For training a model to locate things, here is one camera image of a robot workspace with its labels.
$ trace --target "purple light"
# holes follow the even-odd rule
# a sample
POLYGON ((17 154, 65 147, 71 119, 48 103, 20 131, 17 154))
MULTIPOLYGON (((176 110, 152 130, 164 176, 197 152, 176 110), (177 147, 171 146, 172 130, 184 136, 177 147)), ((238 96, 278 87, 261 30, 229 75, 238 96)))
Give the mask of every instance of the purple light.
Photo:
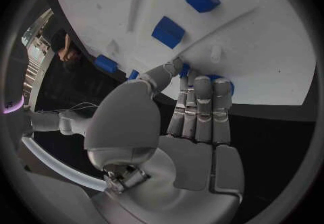
POLYGON ((10 113, 10 112, 14 112, 17 111, 18 109, 20 109, 22 106, 24 105, 24 96, 22 96, 22 99, 17 103, 12 105, 10 108, 5 108, 3 110, 3 113, 10 113))

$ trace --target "white tube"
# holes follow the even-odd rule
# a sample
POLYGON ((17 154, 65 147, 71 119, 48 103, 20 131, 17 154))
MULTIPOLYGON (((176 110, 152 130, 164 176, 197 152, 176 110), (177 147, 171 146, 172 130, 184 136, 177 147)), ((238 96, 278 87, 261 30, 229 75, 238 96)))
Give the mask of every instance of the white tube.
POLYGON ((52 157, 43 150, 32 138, 22 137, 26 147, 44 164, 65 178, 88 188, 103 192, 107 188, 104 180, 83 174, 52 157))

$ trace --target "white curved surface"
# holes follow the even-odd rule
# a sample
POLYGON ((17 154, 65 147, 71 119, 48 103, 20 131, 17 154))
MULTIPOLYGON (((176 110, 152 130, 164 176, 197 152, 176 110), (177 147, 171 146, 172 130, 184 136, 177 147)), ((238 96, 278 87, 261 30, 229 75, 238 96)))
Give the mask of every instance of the white curved surface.
MULTIPOLYGON (((58 1, 88 52, 127 74, 181 54, 200 73, 229 78, 234 103, 266 105, 301 105, 313 78, 313 44, 289 0, 221 0, 209 13, 185 0, 58 1), (163 16, 186 31, 173 50, 151 37, 163 16)), ((177 99, 179 78, 164 93, 177 99)))
POLYGON ((43 150, 35 141, 33 141, 32 138, 22 137, 22 142, 41 162, 50 167, 53 171, 75 182, 76 184, 101 192, 107 188, 107 184, 104 180, 83 174, 63 164, 56 158, 52 157, 48 152, 43 150))

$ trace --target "dark hair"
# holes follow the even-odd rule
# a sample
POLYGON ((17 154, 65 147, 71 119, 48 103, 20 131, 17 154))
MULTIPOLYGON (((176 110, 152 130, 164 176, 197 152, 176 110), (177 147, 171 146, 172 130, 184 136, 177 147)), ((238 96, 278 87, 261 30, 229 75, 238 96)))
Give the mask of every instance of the dark hair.
POLYGON ((58 30, 51 38, 52 51, 57 53, 59 50, 65 48, 65 35, 66 31, 63 29, 58 30))

